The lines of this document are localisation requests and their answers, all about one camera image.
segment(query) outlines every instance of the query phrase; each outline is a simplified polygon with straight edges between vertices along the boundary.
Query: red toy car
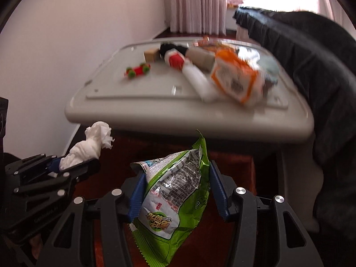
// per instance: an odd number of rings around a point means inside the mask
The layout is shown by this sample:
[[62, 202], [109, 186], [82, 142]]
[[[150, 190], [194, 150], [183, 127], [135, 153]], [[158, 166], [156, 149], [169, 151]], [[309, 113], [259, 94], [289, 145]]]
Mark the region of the red toy car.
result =
[[147, 72], [150, 71], [150, 69], [151, 69], [151, 65], [146, 64], [146, 63], [141, 63], [139, 67], [135, 67], [135, 68], [128, 67], [128, 68], [126, 68], [125, 75], [128, 78], [134, 78], [136, 76], [146, 74]]

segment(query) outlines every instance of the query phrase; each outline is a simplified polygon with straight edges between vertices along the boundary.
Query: green snack bag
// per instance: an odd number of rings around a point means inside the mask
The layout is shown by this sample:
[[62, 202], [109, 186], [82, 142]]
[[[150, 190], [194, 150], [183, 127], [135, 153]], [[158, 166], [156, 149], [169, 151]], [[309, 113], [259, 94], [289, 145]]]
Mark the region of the green snack bag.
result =
[[191, 150], [131, 164], [146, 172], [140, 214], [129, 225], [151, 267], [167, 266], [198, 225], [209, 196], [209, 159], [203, 136]]

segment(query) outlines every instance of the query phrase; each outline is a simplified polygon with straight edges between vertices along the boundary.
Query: toy car wheel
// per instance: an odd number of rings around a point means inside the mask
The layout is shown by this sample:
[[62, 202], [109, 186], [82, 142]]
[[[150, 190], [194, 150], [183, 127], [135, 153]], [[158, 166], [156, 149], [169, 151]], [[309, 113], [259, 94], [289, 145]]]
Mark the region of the toy car wheel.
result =
[[144, 66], [142, 67], [142, 71], [143, 71], [143, 73], [149, 72], [149, 71], [150, 71], [149, 66], [148, 66], [148, 65], [144, 65]]
[[134, 72], [132, 69], [129, 70], [129, 72], [127, 73], [127, 76], [129, 78], [134, 78], [136, 76], [136, 72]]

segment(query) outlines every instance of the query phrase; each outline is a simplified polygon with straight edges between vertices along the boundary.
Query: white plastic table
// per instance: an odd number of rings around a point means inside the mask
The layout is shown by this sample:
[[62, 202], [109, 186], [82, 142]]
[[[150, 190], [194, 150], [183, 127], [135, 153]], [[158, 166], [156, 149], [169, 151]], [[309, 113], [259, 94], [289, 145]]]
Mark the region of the white plastic table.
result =
[[[312, 112], [278, 62], [277, 86], [253, 109], [246, 109], [224, 95], [214, 103], [202, 102], [183, 74], [163, 60], [152, 63], [145, 76], [132, 80], [124, 77], [127, 67], [145, 62], [144, 50], [159, 48], [162, 42], [190, 46], [200, 39], [155, 39], [117, 51], [67, 103], [67, 119], [83, 125], [105, 121], [119, 130], [176, 136], [196, 136], [198, 129], [207, 138], [255, 142], [296, 143], [311, 135]], [[253, 44], [223, 41], [271, 56]]]

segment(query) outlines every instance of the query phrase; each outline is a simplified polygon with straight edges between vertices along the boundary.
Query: crumpled white tissue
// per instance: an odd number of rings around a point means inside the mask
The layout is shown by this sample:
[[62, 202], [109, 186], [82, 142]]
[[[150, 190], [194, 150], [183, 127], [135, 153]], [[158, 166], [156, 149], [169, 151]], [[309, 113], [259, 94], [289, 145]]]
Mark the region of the crumpled white tissue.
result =
[[85, 130], [87, 139], [76, 143], [69, 154], [61, 159], [59, 169], [65, 170], [91, 158], [98, 159], [102, 148], [111, 149], [111, 142], [114, 140], [110, 135], [111, 128], [107, 123], [103, 121], [94, 123]]

